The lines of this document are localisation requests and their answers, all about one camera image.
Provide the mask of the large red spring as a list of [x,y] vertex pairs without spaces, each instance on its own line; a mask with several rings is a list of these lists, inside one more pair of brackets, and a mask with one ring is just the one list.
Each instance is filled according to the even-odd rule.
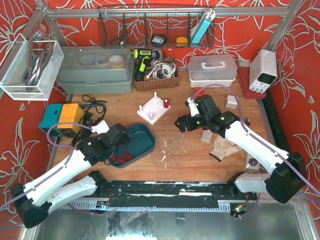
[[166,99],[164,99],[163,100],[163,107],[165,108],[165,109],[168,109],[169,108],[169,100],[166,98]]
[[125,157],[127,162],[131,161],[134,158],[128,151],[125,151],[123,153],[123,156]]

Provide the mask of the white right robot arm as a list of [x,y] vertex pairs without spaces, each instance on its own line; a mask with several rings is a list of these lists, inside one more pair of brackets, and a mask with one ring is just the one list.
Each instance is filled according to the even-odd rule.
[[290,154],[269,143],[249,129],[236,114],[221,112],[208,94],[195,99],[189,97],[185,105],[190,113],[178,117],[174,123],[181,132],[203,129],[216,133],[242,148],[266,170],[266,173],[238,172],[233,175],[227,181],[231,195],[264,193],[285,204],[305,185],[305,160],[300,153]]

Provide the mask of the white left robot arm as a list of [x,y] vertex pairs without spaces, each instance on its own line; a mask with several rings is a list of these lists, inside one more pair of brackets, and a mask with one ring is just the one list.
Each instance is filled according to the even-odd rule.
[[10,192],[24,226],[29,229],[39,225],[57,208],[78,198],[105,194],[109,182],[98,170],[76,182],[68,182],[95,164],[111,159],[132,137],[121,124],[106,126],[96,136],[80,141],[69,156],[42,176],[25,185],[15,184]]

